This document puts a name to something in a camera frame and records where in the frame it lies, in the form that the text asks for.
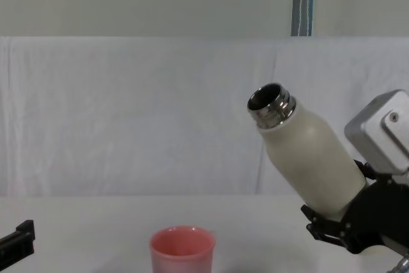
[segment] white table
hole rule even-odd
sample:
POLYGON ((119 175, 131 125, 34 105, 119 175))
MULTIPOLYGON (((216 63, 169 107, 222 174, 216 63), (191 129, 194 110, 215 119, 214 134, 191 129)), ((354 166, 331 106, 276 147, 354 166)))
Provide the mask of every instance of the white table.
POLYGON ((166 226, 215 232, 214 273, 385 273, 400 259, 315 241, 296 196, 0 199, 0 234, 34 219, 35 254, 7 273, 151 272, 148 241, 166 226))

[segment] white cloth backdrop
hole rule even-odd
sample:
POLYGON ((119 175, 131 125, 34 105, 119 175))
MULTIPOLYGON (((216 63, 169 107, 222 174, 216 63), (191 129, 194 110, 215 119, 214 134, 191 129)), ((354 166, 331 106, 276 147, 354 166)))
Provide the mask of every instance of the white cloth backdrop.
POLYGON ((9 196, 292 193, 246 111, 258 86, 283 83, 342 138, 375 95, 409 90, 408 39, 0 44, 9 196))

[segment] wall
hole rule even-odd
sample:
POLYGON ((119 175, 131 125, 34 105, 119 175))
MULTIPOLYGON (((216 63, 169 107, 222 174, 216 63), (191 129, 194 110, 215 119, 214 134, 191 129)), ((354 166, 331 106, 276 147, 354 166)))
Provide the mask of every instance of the wall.
POLYGON ((285 37, 291 0, 0 0, 0 36, 285 37))
POLYGON ((409 0, 314 0, 315 36, 408 36, 409 0))

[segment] screw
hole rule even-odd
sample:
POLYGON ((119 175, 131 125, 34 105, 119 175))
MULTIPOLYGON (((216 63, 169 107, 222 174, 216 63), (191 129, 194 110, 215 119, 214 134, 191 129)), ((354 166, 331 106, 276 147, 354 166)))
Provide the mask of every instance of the screw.
POLYGON ((389 114, 390 121, 396 123, 399 120, 399 115, 396 112, 392 112, 389 114))

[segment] plastic cup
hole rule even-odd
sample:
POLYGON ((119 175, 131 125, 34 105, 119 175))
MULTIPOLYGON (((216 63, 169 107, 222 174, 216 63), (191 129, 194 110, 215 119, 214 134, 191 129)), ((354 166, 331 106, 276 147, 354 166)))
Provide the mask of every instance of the plastic cup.
POLYGON ((150 241, 153 273, 211 273, 213 234, 195 226, 173 226, 150 241))

